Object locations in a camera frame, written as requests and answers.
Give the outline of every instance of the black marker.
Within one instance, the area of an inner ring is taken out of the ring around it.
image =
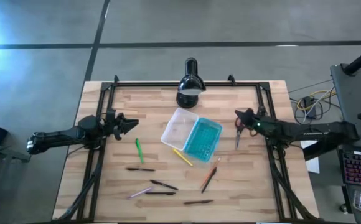
[[[151,195],[174,195],[176,192],[146,192],[145,194]]]
[[[150,182],[152,182],[152,183],[154,183],[154,184],[162,185],[162,186],[164,186],[164,187],[168,187],[168,188],[170,188],[170,189],[179,190],[179,189],[177,189],[176,187],[173,187],[173,186],[171,186],[171,185],[158,182],[158,181],[156,181],[156,180],[150,180]]]
[[[214,168],[214,170],[212,171],[210,177],[209,177],[208,180],[207,180],[207,183],[205,183],[204,188],[203,188],[203,190],[201,191],[201,193],[204,193],[205,189],[207,188],[208,184],[210,183],[212,177],[215,175],[216,172],[217,172],[217,168]]]
[[[144,168],[126,168],[129,171],[149,171],[149,172],[153,172],[156,171],[154,169],[144,169]]]
[[[210,203],[213,202],[213,200],[201,200],[201,201],[193,201],[193,202],[184,202],[184,205],[193,205],[195,203]]]

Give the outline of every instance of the paper sheet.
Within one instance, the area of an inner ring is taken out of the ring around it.
[[[301,141],[301,147],[304,149],[310,145],[315,144],[317,141]],[[320,174],[319,170],[319,158],[313,158],[311,160],[306,161],[306,167],[309,172]]]

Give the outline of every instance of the yellow pencil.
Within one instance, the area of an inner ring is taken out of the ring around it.
[[[193,164],[191,162],[189,162],[180,152],[178,152],[178,150],[176,149],[172,149],[180,158],[182,158],[183,160],[185,160],[185,162],[188,163],[188,165],[193,166]]]

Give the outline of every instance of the pen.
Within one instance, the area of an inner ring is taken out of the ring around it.
[[[149,195],[174,195],[176,192],[146,192]]]
[[[132,167],[129,167],[129,168],[126,168],[127,170],[129,171],[149,171],[149,172],[154,172],[156,170],[154,169],[145,169],[145,168],[132,168]]]
[[[207,176],[206,176],[206,178],[205,178],[205,180],[204,180],[204,182],[203,182],[203,184],[201,185],[200,188],[202,188],[202,187],[204,186],[204,184],[207,182],[208,178],[210,177],[210,173],[214,170],[214,168],[216,168],[216,167],[218,166],[219,161],[220,161],[220,157],[219,157],[218,160],[215,162],[215,164],[212,166],[210,172],[207,174]]]
[[[144,161],[143,161],[143,152],[142,152],[141,145],[139,143],[138,138],[136,138],[136,147],[138,148],[139,157],[141,158],[141,163],[143,164],[144,163]]]
[[[207,188],[208,184],[210,183],[212,177],[215,175],[216,172],[217,172],[217,168],[215,167],[215,168],[213,169],[212,173],[210,174],[210,177],[208,178],[207,183],[205,183],[204,188],[203,188],[203,190],[201,191],[201,193],[204,193],[205,189]]]
[[[178,150],[172,149],[180,158],[182,158],[185,162],[187,162],[190,166],[193,166],[191,162],[189,162]]]
[[[177,189],[176,187],[173,187],[173,186],[168,185],[168,184],[161,183],[161,182],[156,181],[156,180],[150,180],[150,182],[152,182],[152,183],[154,183],[154,184],[162,185],[162,186],[164,186],[164,187],[169,187],[170,189],[179,190],[179,189]]]
[[[148,188],[146,188],[146,189],[144,189],[144,190],[139,191],[138,193],[132,194],[132,195],[129,196],[127,199],[131,199],[131,198],[133,198],[133,197],[136,197],[136,196],[138,196],[138,195],[141,195],[141,194],[143,194],[143,193],[145,193],[145,192],[148,192],[148,191],[151,190],[151,189],[153,189],[153,187],[148,187]]]
[[[213,200],[201,200],[201,201],[193,201],[193,202],[184,202],[184,205],[193,205],[195,203],[210,203],[213,202]]]

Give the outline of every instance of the brown pencil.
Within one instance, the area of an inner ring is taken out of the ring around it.
[[[207,177],[205,178],[205,180],[204,180],[204,182],[203,182],[203,184],[201,185],[200,188],[202,188],[202,187],[205,185],[205,183],[207,182],[208,178],[210,177],[210,174],[212,173],[212,171],[218,166],[219,161],[220,161],[220,157],[219,157],[218,160],[215,162],[215,164],[214,164],[213,167],[211,168],[210,172],[207,174]]]

